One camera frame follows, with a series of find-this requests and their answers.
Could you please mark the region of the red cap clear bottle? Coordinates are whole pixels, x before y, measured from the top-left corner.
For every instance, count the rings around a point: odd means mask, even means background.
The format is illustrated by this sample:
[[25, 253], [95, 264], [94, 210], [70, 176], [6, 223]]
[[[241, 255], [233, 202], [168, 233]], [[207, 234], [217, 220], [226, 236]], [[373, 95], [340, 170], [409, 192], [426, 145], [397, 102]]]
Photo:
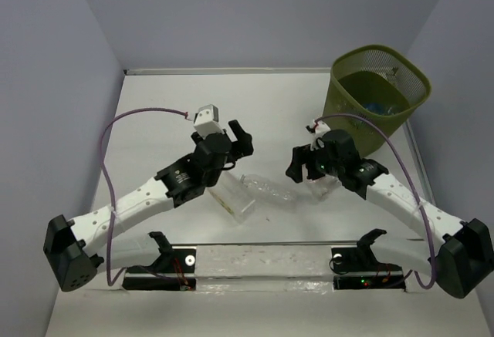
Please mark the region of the red cap clear bottle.
[[340, 181], [335, 177], [325, 176], [317, 180], [306, 180], [305, 184], [317, 201], [324, 201], [340, 186]]

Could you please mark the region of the clear ribbed water bottle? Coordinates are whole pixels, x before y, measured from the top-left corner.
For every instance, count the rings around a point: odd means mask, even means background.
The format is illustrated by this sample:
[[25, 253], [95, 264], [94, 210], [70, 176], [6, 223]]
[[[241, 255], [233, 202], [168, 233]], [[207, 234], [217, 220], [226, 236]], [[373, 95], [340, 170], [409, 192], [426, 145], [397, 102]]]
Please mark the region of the clear ribbed water bottle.
[[243, 174], [240, 182], [254, 197], [271, 204], [294, 204], [296, 193], [284, 186], [257, 174]]

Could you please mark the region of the blue label water bottle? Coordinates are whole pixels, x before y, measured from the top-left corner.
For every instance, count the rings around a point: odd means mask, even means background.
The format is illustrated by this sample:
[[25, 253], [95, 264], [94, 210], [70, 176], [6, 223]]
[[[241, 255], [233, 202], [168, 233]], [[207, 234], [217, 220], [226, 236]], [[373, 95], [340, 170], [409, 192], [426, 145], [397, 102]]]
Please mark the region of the blue label water bottle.
[[367, 111], [380, 116], [390, 116], [392, 114], [391, 108], [389, 106], [380, 103], [365, 103], [364, 108]]

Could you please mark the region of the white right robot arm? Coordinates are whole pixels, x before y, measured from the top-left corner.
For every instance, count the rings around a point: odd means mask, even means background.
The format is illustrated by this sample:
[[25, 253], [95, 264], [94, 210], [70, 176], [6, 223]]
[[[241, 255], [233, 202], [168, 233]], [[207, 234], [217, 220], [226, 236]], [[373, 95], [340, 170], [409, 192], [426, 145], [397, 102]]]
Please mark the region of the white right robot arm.
[[493, 272], [492, 239], [483, 222], [464, 221], [416, 197], [382, 164], [361, 157], [348, 132], [331, 130], [325, 123], [312, 131], [312, 143], [293, 148], [287, 177], [296, 183], [335, 177], [348, 191], [393, 215], [425, 241], [407, 244], [392, 240], [384, 230], [372, 230], [357, 243], [359, 266], [403, 265], [434, 278], [454, 298], [465, 298]]

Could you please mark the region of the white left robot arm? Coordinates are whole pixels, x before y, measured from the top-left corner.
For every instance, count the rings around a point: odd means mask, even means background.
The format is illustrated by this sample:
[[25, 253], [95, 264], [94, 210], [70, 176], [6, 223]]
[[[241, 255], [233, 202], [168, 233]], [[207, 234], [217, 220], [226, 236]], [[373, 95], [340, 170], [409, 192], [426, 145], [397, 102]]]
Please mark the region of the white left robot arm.
[[191, 138], [195, 150], [157, 172], [141, 187], [91, 213], [70, 220], [63, 215], [47, 225], [43, 253], [63, 292], [89, 283], [108, 265], [99, 255], [108, 241], [153, 217], [200, 197], [214, 187], [222, 172], [254, 152], [252, 135], [237, 120], [229, 121], [231, 140], [215, 121], [196, 123]]

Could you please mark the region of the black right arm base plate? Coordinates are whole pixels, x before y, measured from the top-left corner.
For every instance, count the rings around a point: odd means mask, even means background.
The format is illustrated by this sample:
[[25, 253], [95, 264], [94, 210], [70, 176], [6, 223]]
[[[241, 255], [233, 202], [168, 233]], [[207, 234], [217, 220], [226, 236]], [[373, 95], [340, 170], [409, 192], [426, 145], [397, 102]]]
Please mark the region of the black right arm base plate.
[[329, 261], [333, 288], [343, 290], [406, 290], [405, 272], [397, 265], [361, 258], [356, 247], [332, 249]]

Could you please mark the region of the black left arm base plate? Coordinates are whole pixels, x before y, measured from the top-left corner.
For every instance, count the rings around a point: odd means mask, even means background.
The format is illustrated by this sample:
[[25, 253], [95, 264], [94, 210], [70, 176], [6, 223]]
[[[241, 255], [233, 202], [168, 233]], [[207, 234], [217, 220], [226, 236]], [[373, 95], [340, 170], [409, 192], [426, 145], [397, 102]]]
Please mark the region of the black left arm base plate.
[[195, 247], [178, 246], [151, 265], [133, 266], [126, 271], [122, 287], [128, 291], [194, 291], [196, 252]]

